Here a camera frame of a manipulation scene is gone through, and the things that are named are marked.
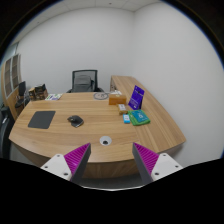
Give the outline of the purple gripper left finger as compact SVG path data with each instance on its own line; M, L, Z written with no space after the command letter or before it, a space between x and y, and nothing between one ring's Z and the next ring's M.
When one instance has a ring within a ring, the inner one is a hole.
M42 169L65 180L79 184L91 154L91 144L87 143L67 153L56 154Z

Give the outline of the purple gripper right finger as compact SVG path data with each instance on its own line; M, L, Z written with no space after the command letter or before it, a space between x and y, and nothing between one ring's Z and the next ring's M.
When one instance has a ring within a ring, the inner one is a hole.
M182 166L167 153L157 154L137 143L133 144L132 153L144 184L149 184L182 169Z

